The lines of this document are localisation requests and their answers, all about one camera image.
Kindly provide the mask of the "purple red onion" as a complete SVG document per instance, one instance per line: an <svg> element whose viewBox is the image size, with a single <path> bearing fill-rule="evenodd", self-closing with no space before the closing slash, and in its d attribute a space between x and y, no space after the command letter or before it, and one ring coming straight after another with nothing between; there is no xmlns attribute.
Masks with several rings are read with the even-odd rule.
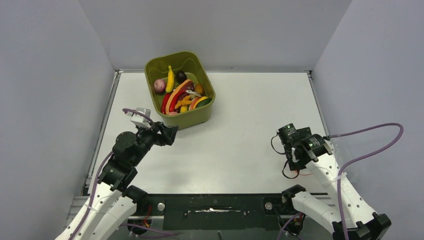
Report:
<svg viewBox="0 0 424 240"><path fill-rule="evenodd" d="M167 84L162 78L156 79L153 83L154 92L157 94L165 93L166 87L167 87Z"/></svg>

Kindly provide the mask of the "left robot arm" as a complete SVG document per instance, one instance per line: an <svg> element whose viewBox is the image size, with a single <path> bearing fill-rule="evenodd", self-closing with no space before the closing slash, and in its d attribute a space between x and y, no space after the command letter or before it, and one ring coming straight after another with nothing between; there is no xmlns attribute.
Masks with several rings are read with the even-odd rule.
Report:
<svg viewBox="0 0 424 240"><path fill-rule="evenodd" d="M136 167L156 146L171 146L178 126L154 122L137 132L120 133L96 173L88 199L58 240L106 240L146 201L147 192L131 184Z"/></svg>

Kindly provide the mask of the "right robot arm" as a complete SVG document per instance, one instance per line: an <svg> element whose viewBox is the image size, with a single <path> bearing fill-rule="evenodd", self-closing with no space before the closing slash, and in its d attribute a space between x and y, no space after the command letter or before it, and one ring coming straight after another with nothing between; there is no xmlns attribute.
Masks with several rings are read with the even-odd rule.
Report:
<svg viewBox="0 0 424 240"><path fill-rule="evenodd" d="M307 169L336 207L330 207L297 184L281 193L281 207L289 214L300 212L325 228L334 240L380 240L391 220L379 214L357 192L339 166L327 138L312 134L309 127L290 123L276 132L291 170Z"/></svg>

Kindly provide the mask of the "yellow banana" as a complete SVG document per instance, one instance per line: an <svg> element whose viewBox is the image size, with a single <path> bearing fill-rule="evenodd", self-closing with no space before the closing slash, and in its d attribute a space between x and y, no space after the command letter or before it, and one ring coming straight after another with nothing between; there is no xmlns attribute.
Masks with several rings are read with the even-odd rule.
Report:
<svg viewBox="0 0 424 240"><path fill-rule="evenodd" d="M188 111L188 108L189 108L189 106L188 106L188 105L183 105L183 106L181 106L181 107L180 107L179 112L180 112L180 113L185 113L185 112L187 112L187 111Z"/></svg>

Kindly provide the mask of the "watermelon slice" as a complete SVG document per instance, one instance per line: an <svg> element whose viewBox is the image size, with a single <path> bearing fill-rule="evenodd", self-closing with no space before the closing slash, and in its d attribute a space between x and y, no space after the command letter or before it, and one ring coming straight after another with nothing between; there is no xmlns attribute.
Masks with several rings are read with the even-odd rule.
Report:
<svg viewBox="0 0 424 240"><path fill-rule="evenodd" d="M193 98L191 100L191 104L188 107L188 110L193 110L195 108L196 102L200 99L201 97L196 96L195 98Z"/></svg>

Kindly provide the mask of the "short red chili pepper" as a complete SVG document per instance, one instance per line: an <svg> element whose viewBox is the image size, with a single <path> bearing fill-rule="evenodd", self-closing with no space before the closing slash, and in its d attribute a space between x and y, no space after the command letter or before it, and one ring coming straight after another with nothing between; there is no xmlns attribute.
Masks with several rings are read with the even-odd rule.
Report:
<svg viewBox="0 0 424 240"><path fill-rule="evenodd" d="M167 105L168 100L169 100L169 98L170 98L171 95L172 95L171 93L166 93L164 95L163 100L162 100L162 103L161 103L161 113L164 114L164 115L166 114L166 105Z"/></svg>

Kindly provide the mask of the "olive green plastic basket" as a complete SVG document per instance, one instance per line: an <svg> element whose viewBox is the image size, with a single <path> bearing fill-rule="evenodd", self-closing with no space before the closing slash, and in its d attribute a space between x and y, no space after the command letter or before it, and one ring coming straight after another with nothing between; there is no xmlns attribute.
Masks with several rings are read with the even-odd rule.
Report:
<svg viewBox="0 0 424 240"><path fill-rule="evenodd" d="M209 120L216 95L194 53L181 51L153 58L144 73L154 109L167 126L186 129Z"/></svg>

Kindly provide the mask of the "dark green avocado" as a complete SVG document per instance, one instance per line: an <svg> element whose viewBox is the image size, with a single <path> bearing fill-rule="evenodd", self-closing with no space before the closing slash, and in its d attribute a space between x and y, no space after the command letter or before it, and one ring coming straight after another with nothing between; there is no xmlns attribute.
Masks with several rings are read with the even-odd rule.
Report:
<svg viewBox="0 0 424 240"><path fill-rule="evenodd" d="M212 98L208 98L208 99L206 99L206 100L201 101L201 102L200 102L200 103L196 106L196 109L197 109L197 108L201 108L201 107L204 107L204 106L208 105L208 104L209 104L212 100L213 100Z"/></svg>

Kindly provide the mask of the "long yellow chili pepper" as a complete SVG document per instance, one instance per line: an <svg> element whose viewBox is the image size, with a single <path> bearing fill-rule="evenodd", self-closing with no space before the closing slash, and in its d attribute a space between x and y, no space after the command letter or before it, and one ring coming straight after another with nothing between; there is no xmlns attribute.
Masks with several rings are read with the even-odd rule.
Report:
<svg viewBox="0 0 424 240"><path fill-rule="evenodd" d="M169 65L168 66L168 74L167 74L167 82L166 82L165 92L171 93L174 90L174 86L175 86L175 75L174 75L172 66Z"/></svg>

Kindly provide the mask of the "dark purple plum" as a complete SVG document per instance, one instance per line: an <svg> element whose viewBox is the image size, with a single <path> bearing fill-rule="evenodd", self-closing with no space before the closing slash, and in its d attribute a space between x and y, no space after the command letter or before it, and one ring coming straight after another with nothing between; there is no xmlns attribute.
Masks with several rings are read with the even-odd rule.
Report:
<svg viewBox="0 0 424 240"><path fill-rule="evenodd" d="M185 73L183 70L179 70L179 71L175 74L174 78L175 78L175 81L176 81L178 84L182 84L184 81L186 81L186 80L188 79L188 77L187 77L186 73Z"/></svg>

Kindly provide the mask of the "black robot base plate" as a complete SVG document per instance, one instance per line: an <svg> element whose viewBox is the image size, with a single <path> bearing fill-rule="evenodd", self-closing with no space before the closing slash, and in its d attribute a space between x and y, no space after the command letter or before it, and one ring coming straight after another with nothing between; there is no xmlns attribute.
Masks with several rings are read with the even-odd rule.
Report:
<svg viewBox="0 0 424 240"><path fill-rule="evenodd" d="M183 194L150 193L126 221L181 238L275 238L296 210L280 193Z"/></svg>

